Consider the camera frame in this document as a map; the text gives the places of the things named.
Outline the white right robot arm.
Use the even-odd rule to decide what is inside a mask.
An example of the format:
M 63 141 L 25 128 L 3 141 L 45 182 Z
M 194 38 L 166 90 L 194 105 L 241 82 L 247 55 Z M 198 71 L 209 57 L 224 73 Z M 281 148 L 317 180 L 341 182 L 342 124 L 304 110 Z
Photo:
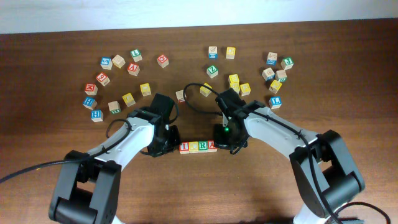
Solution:
M 363 176 L 337 132 L 301 129 L 261 102 L 246 103 L 232 89 L 218 94 L 215 101 L 223 116 L 222 124 L 215 126 L 216 147 L 237 154 L 254 138 L 290 161 L 304 202 L 294 223 L 326 223 L 364 190 Z

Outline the red letter I block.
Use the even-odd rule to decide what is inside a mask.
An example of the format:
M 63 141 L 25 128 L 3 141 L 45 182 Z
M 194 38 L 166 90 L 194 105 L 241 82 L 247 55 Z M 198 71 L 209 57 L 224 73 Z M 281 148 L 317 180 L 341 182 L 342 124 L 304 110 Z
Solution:
M 189 150 L 189 142 L 182 142 L 182 143 L 179 145 L 179 152 L 180 152 L 181 154 L 189 154 L 189 153 L 190 153 L 190 150 Z

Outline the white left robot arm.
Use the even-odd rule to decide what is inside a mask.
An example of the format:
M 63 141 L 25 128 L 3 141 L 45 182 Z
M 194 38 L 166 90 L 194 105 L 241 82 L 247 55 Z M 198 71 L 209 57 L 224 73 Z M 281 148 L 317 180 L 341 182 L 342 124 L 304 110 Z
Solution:
M 65 156 L 49 206 L 49 218 L 59 223 L 120 223 L 116 216 L 123 169 L 139 153 L 158 157 L 180 144 L 170 114 L 173 99 L 155 94 L 148 107 L 129 113 L 105 142 L 86 153 Z

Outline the green letter R block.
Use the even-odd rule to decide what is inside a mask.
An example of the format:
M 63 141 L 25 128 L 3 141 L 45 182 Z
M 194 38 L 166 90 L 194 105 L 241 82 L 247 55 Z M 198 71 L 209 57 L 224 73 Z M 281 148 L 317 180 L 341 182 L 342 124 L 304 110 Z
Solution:
M 208 142 L 199 141 L 198 142 L 198 152 L 208 152 Z

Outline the yellow letter C block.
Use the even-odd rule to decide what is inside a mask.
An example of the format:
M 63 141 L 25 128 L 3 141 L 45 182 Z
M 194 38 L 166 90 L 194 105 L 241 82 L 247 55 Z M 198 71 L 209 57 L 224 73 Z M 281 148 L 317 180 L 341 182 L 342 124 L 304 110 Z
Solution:
M 198 141 L 190 141 L 188 143 L 189 146 L 189 153 L 193 154 L 193 153 L 199 153 L 199 144 Z

